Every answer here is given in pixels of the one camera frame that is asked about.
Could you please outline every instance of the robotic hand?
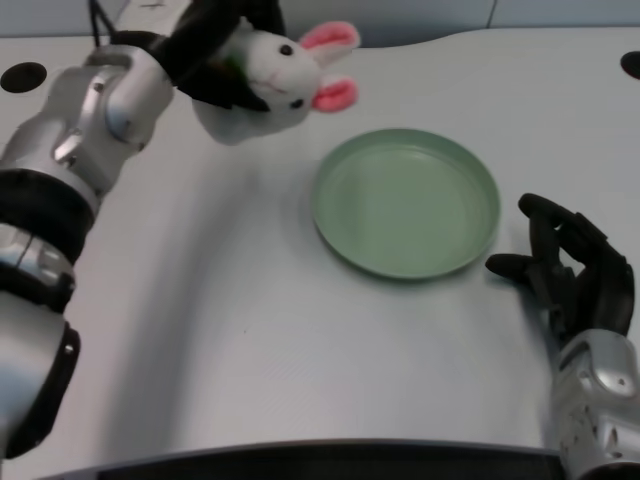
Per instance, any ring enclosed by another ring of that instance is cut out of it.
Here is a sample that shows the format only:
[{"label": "robotic hand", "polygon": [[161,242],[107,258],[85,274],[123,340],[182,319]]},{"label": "robotic hand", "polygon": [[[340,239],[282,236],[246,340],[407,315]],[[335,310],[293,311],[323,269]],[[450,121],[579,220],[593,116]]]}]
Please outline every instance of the robotic hand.
[{"label": "robotic hand", "polygon": [[[633,270],[581,214],[532,194],[519,206],[532,256],[493,255],[487,268],[529,287],[549,310],[561,348],[552,418],[568,477],[640,478],[640,378],[626,338]],[[560,248],[585,265],[577,277],[560,262]]]},{"label": "robotic hand", "polygon": [[[55,80],[43,110],[0,157],[0,461],[36,447],[53,427],[80,352],[62,315],[75,288],[73,264],[174,86],[216,105],[259,110],[248,88],[205,61],[241,17],[284,33],[277,0],[193,0],[170,37],[116,32],[96,0],[90,10],[95,51]],[[96,17],[110,45],[100,46]]]}]

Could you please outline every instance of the stuffed bunny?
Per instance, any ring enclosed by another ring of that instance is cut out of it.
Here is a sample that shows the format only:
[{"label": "stuffed bunny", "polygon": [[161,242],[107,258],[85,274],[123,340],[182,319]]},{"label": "stuffed bunny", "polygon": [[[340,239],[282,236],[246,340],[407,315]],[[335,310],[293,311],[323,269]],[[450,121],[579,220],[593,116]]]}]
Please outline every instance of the stuffed bunny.
[{"label": "stuffed bunny", "polygon": [[196,113],[214,139],[233,145],[297,125],[311,109],[348,108],[358,99],[355,81],[324,75],[322,69],[359,45],[358,31],[345,22],[319,25],[299,43],[241,25],[212,61],[236,70],[270,111],[228,110],[195,101]]}]

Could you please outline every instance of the table surface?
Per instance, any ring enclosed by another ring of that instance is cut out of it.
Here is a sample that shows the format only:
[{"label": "table surface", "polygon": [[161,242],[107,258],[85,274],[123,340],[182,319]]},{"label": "table surface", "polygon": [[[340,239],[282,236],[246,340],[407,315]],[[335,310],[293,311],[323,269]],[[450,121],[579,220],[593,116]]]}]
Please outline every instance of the table surface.
[{"label": "table surface", "polygon": [[[0,69],[80,62],[85,38],[0,41]],[[55,429],[9,480],[168,452],[298,439],[553,447],[550,360],[530,297],[477,262],[416,285],[354,272],[309,213],[321,159],[388,127],[449,137],[501,190],[490,252],[527,253],[516,203],[580,210],[640,264],[640,29],[483,30],[356,51],[361,101],[237,147],[179,94],[124,168],[77,264],[83,351]],[[0,143],[47,87],[0,94]],[[640,325],[630,338],[638,343]]]}]

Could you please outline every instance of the black hole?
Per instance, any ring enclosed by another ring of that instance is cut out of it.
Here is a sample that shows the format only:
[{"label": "black hole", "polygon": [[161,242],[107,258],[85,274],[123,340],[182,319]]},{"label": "black hole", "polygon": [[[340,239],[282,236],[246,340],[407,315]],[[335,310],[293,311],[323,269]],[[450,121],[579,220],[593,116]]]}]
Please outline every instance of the black hole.
[{"label": "black hole", "polygon": [[282,55],[286,55],[287,57],[290,57],[291,55],[293,55],[293,48],[291,48],[290,45],[283,45],[280,47],[280,53]]},{"label": "black hole", "polygon": [[35,62],[19,63],[2,74],[0,86],[9,93],[35,90],[47,79],[47,69]]},{"label": "black hole", "polygon": [[633,78],[640,80],[640,52],[629,52],[620,59],[622,69]]}]

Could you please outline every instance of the bunny ear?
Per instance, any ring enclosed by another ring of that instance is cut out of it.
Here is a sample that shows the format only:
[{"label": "bunny ear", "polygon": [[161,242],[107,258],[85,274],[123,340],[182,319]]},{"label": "bunny ear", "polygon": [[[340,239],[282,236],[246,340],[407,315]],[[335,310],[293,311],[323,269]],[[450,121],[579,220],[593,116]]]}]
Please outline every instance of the bunny ear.
[{"label": "bunny ear", "polygon": [[347,22],[327,22],[318,25],[300,39],[321,67],[339,60],[360,46],[360,34]]},{"label": "bunny ear", "polygon": [[339,112],[358,101],[358,86],[353,78],[328,75],[313,99],[313,108],[321,112]]}]

